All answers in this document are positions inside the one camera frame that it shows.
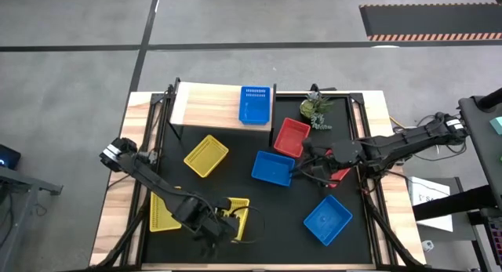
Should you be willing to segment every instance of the black floor mat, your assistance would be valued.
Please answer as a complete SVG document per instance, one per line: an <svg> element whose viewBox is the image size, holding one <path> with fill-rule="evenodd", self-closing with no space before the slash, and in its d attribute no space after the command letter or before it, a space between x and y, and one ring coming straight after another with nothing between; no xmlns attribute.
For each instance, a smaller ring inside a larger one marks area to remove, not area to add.
<svg viewBox="0 0 502 272"><path fill-rule="evenodd" d="M502 38L502 5L361 5L371 41L459 41Z"/></svg>
<svg viewBox="0 0 502 272"><path fill-rule="evenodd" d="M301 97L278 98L275 108L275 137L284 118L302 120L298 106ZM314 145L351 138L347 103L333 100L333 109L326 115L329 131L311 130ZM228 147L227 157L207 178L201 178L183 163L184 157L206 135L211 134ZM146 232L144 263L268 263L268 264L333 264L372 263L366 214L358 178L352 170L335 189L322 189L298 176L290 187L281 187L251 177L257 151L274 152L268 143L267 132L247 132L230 129L184 127L182 141L166 131L160 175L172 185L199 192L209 200L215 197L248 198L250 205L260 209L251 212L246 221L243 240L253 240L264 233L255 244L229 244L219 248L218 257L201 255L202 244L193 241L188 230ZM332 194L353 214L351 222L333 243L324 246L303 224L304 219L327 194Z"/></svg>

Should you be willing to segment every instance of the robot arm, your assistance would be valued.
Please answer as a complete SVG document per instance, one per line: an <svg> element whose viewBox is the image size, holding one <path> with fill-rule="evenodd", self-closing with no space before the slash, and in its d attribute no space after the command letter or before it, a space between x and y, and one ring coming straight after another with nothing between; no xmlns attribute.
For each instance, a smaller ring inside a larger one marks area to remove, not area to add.
<svg viewBox="0 0 502 272"><path fill-rule="evenodd" d="M211 205L194 193L177 189L167 183L148 166L147 158L137 152L136 144L126 138L115 139L100 154L101 162L114 172L125 172L156 193L173 214L173 218L194 234L205 238L211 246L230 242L237 236L238 217L224 216L221 209L229 209L224 199Z"/></svg>
<svg viewBox="0 0 502 272"><path fill-rule="evenodd" d="M356 165L365 170L366 177L382 176L398 160L409 159L412 154L435 145L460 145L467 136L458 118L438 112L426 125L392 136L340 140L329 146L312 146L310 139L306 139L304 149L309 157L305 161L311 163L313 170L323 169L325 180L338 170ZM327 152L319 154L317 149Z"/></svg>

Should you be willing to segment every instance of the wooden table frame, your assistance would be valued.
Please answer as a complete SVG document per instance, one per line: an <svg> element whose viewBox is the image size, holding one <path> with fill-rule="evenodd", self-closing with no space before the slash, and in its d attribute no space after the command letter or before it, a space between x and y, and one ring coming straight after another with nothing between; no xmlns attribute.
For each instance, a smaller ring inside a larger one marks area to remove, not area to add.
<svg viewBox="0 0 502 272"><path fill-rule="evenodd" d="M357 123L357 133L361 136L376 136L391 135L391 123L389 121L387 107L385 105L384 94L381 91L350 91L358 92L363 95L364 110L355 112L355 120ZM347 94L350 92L324 92L325 94ZM278 92L278 94L306 93L303 92ZM128 102L128 107L125 113L124 124L122 126L121 136L129 137L140 145L143 141L145 126L147 124L147 115L151 102L152 92L134 92L131 94ZM366 114L368 125L362 124L361 113ZM156 131L152 133L150 144L154 143ZM394 168L393 170L400 172L401 169ZM123 174L112 173L109 183L113 183L120 179ZM133 197L134 179L128 178L120 184L114 186L107 193L104 201L104 207L101 213L100 225L97 229L96 240L91 255L90 264L100 262L115 245L115 242L122 235L129 217L131 209L131 199ZM422 251L420 237L418 235L417 225L413 216L413 210L409 201L409 196L406 188L406 182L403 178L393 175L387 175L381 181L381 190L384 195L384 200L378 200L373 194L372 198L376 204L379 201L384 201L389 222L392 230L396 233L400 241L411 252L411 254L420 262L425 263L424 254ZM129 251L129 263L133 264L138 253L138 241L140 230L138 229L131 241L131 249ZM383 236L380 228L376 226L378 236L378 245L381 251L383 263L390 263L389 253L387 250L387 241ZM340 269L374 269L373 264L144 264L144 270L250 270L250 269L265 269L265 270L340 270Z"/></svg>

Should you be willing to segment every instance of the black table surface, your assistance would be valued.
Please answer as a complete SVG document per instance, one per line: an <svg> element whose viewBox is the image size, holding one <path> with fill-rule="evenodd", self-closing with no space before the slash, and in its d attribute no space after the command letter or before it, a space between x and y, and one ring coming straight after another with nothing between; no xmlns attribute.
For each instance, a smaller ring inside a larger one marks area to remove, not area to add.
<svg viewBox="0 0 502 272"><path fill-rule="evenodd" d="M278 98L275 112L275 137L285 117L301 120L298 110L304 97ZM347 100L335 99L326 115L330 131L311 130L316 143L351 138ZM211 134L229 152L207 178L199 177L183 163L185 156ZM208 199L248 198L266 220L264 237L251 245L228 244L218 249L215 259L202 257L202 244L193 241L187 230L151 233L147 230L144 263L291 263L332 264L372 263L369 234L358 177L353 169L335 189L326 189L300 176L290 187L281 187L251 177L257 151L275 152L268 146L267 132L207 129L184 126L181 142L170 129L166 138L160 175L174 186L196 191ZM324 246L303 224L304 219L328 194L332 194L352 214L353 219L329 246ZM250 211L243 241L263 234L262 216Z"/></svg>
<svg viewBox="0 0 502 272"><path fill-rule="evenodd" d="M471 133L472 143L485 173L488 184L499 208L502 208L502 136L498 135L489 123L490 120L502 116L502 104L492 112L480 111L473 99L459 100L462 118Z"/></svg>

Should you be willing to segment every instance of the white paper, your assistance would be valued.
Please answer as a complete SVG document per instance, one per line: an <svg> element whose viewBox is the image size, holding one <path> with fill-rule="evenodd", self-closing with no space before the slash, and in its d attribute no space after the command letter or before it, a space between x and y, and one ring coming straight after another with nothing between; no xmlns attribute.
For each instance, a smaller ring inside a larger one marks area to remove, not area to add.
<svg viewBox="0 0 502 272"><path fill-rule="evenodd" d="M414 182L411 183L411 202L413 205L419 205L424 202L432 201L449 196L449 187L434 183L424 179L410 177ZM438 228L453 232L452 216L441 216L432 219L417 221L420 225Z"/></svg>

